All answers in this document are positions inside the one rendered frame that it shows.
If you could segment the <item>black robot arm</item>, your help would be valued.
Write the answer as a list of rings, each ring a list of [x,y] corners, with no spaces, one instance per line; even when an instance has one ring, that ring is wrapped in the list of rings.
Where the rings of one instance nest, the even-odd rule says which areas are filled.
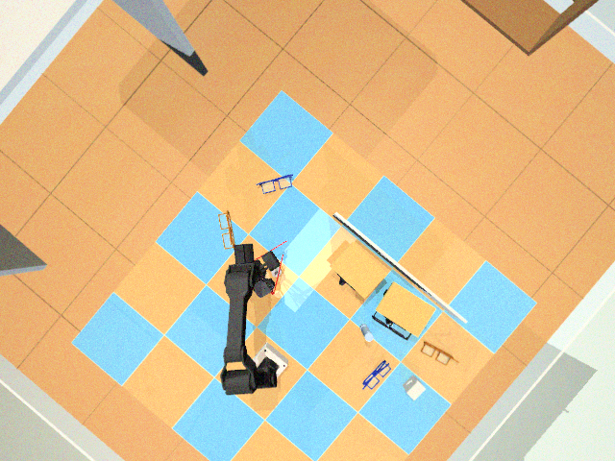
[[[226,396],[251,395],[257,389],[277,388],[276,362],[265,356],[261,363],[248,355],[245,346],[247,302],[254,292],[260,297],[269,294],[275,288],[275,282],[266,279],[262,273],[257,280],[254,247],[251,244],[234,245],[235,264],[226,270],[224,285],[230,299],[227,343],[223,351],[224,367],[220,374],[223,391]],[[228,363],[242,362],[243,370],[227,371]]]

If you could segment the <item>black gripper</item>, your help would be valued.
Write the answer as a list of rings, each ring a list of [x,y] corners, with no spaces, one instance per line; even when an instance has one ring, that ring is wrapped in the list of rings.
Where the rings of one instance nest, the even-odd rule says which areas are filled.
[[[281,265],[281,263],[278,261],[278,259],[276,258],[276,256],[274,255],[272,251],[269,251],[268,253],[262,255],[261,258],[264,261],[264,264],[261,264],[261,262],[258,259],[255,261],[256,272],[258,275],[256,281],[260,279],[260,276],[262,275],[262,273],[264,273],[265,275],[267,274],[266,272],[267,269],[269,269],[272,272],[273,270],[275,270]],[[265,266],[267,267],[264,268]]]

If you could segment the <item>brown glasses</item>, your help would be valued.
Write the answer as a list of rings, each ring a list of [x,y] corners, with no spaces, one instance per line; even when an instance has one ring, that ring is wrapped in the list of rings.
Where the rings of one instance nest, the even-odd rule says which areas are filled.
[[[438,349],[436,346],[434,346],[434,345],[432,345],[432,344],[430,344],[428,342],[425,342],[425,341],[424,341],[424,343],[425,343],[425,345],[424,345],[423,349],[421,350],[421,352],[424,353],[425,355],[427,355],[429,357],[433,357],[435,351],[439,351],[438,356],[435,359],[436,361],[444,364],[445,366],[448,365],[448,363],[450,362],[451,359],[454,360],[457,363],[460,363],[457,360],[455,360],[452,355],[450,355],[450,354],[448,354],[448,353]]]

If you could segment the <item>white rectangular panel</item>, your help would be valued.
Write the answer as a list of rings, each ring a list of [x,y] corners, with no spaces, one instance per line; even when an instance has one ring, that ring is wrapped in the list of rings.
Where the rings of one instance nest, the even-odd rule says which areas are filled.
[[[333,215],[333,217],[337,219],[341,224],[343,224],[347,229],[349,229],[352,233],[354,233],[358,238],[360,238],[364,243],[366,243],[377,254],[379,254],[382,258],[384,258],[388,263],[390,263],[394,268],[396,268],[400,273],[402,273],[406,278],[408,278],[411,282],[413,282],[417,287],[419,287],[423,292],[425,292],[429,297],[431,297],[441,307],[443,307],[447,312],[449,312],[451,315],[455,316],[457,319],[467,324],[468,322],[467,320],[465,320],[461,315],[459,315],[449,305],[447,305],[438,296],[436,296],[431,290],[429,290],[429,288],[426,285],[424,285],[420,280],[414,277],[409,271],[407,271],[403,266],[401,266],[391,256],[389,256],[386,252],[384,252],[380,247],[378,247],[374,242],[372,242],[362,232],[360,232],[357,228],[355,228],[338,212],[336,212]]]

